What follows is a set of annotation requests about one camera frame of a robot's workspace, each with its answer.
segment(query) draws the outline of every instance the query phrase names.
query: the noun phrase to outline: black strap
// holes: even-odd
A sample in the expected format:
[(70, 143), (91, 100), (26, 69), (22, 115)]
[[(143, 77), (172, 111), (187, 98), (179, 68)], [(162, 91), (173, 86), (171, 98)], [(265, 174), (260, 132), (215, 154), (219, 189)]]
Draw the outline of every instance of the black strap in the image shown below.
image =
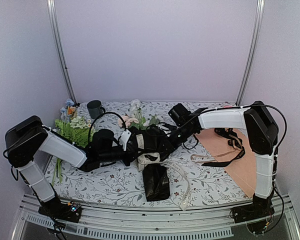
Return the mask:
[(234, 160), (240, 159), (245, 155), (246, 151), (245, 148), (242, 147), (242, 150), (239, 152), (237, 156), (235, 156), (232, 160), (230, 161), (221, 161), (221, 162), (205, 162), (202, 164), (202, 166), (206, 167), (216, 167), (216, 168), (224, 168), (227, 167), (230, 163), (232, 163)]
[(234, 160), (240, 159), (242, 158), (245, 154), (245, 148), (244, 146), (242, 146), (242, 139), (238, 138), (237, 133), (235, 133), (233, 131), (232, 128), (229, 128), (228, 131), (226, 131), (225, 128), (215, 128), (214, 132), (218, 135), (220, 135), (221, 137), (227, 138), (228, 140), (228, 145), (231, 147), (234, 147), (234, 145), (237, 148), (241, 148), (241, 151), (238, 153), (237, 156), (235, 156), (232, 160), (230, 161), (223, 161), (223, 162), (205, 162), (204, 164), (202, 164), (202, 166), (206, 166), (206, 167), (216, 167), (216, 168), (224, 168), (227, 167), (230, 163), (232, 163)]

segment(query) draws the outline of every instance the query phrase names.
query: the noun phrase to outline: orange flower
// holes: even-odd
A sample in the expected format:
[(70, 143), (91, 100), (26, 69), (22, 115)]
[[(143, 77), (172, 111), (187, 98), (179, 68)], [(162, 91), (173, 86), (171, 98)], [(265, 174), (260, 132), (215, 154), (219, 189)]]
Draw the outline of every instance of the orange flower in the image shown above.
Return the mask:
[(76, 108), (75, 108), (74, 106), (68, 107), (67, 114), (68, 114), (68, 115), (71, 115), (71, 114), (73, 114), (75, 111), (76, 111)]

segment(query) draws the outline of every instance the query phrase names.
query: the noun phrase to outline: floral tablecloth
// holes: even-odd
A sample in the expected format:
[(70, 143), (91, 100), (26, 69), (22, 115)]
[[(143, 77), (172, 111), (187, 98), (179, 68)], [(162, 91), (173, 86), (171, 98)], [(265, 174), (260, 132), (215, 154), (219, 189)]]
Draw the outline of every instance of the floral tablecloth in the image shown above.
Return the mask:
[[(168, 111), (176, 102), (141, 102), (143, 116), (150, 119), (157, 115), (166, 123), (174, 124), (168, 116)], [(183, 102), (190, 111), (198, 108), (215, 108), (228, 103), (202, 103)], [(82, 103), (77, 112), (79, 116), (90, 118), (86, 103)], [(129, 102), (104, 102), (103, 107), (110, 112), (120, 115), (129, 113)], [(118, 138), (122, 129), (118, 126), (118, 118), (115, 115), (105, 115), (97, 121), (98, 129), (110, 129)], [(191, 137), (186, 146), (193, 146), (195, 139)], [(190, 181), (190, 197), (188, 206), (209, 206), (226, 203), (234, 203), (247, 200), (248, 197), (240, 187), (232, 180), (223, 168), (206, 167), (191, 161), (192, 154), (209, 155), (206, 149), (199, 143), (194, 149), (187, 150), (180, 146), (166, 161), (172, 161), (181, 166), (187, 173)], [(48, 181), (52, 181), (56, 158), (53, 157), (45, 172)], [(138, 207), (178, 207), (187, 189), (185, 181), (173, 168), (167, 169), (170, 179), (170, 198), (163, 201), (146, 200), (142, 172), (138, 172), (135, 161), (126, 167), (122, 162), (101, 167), (91, 172), (83, 172), (69, 163), (62, 162), (62, 183), (58, 178), (54, 183), (54, 189), (59, 196), (72, 200), (103, 203), (118, 206)]]

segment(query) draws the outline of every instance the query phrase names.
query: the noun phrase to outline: blue flower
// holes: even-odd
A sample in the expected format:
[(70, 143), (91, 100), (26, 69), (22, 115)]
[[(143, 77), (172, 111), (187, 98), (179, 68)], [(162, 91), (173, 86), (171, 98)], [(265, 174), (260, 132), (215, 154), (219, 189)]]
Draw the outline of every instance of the blue flower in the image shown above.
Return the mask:
[(66, 112), (67, 112), (67, 109), (65, 109), (64, 107), (62, 107), (62, 108), (60, 109), (60, 113), (65, 114)]
[(65, 105), (67, 107), (71, 107), (73, 105), (75, 105), (74, 101), (72, 101), (70, 98), (68, 98), (66, 101), (65, 101)]

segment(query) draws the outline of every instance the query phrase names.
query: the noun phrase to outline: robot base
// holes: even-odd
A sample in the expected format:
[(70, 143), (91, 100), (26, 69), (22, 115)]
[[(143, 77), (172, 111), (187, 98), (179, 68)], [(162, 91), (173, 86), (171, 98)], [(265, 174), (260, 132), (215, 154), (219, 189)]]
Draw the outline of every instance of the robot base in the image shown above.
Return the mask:
[(269, 207), (268, 209), (265, 210), (260, 210), (260, 209), (256, 210), (254, 204), (249, 204), (245, 206), (237, 206), (232, 208), (231, 217), (234, 219), (235, 223), (242, 223), (242, 222), (251, 221), (259, 218), (264, 218), (266, 216), (273, 215), (274, 213), (275, 210), (273, 207)]
[(46, 210), (41, 206), (39, 208), (38, 213), (41, 214), (41, 215), (48, 216), (48, 217), (53, 217), (53, 218), (56, 218), (56, 219), (59, 219), (59, 220), (64, 220), (64, 221), (73, 222), (73, 223), (79, 223), (79, 220), (81, 218), (81, 212), (82, 212), (81, 207), (78, 208), (75, 212), (71, 211), (70, 207), (67, 206), (66, 204), (63, 204), (62, 208), (64, 210), (68, 209), (67, 210), (68, 212), (60, 214), (58, 216), (53, 216), (53, 215), (47, 214)]

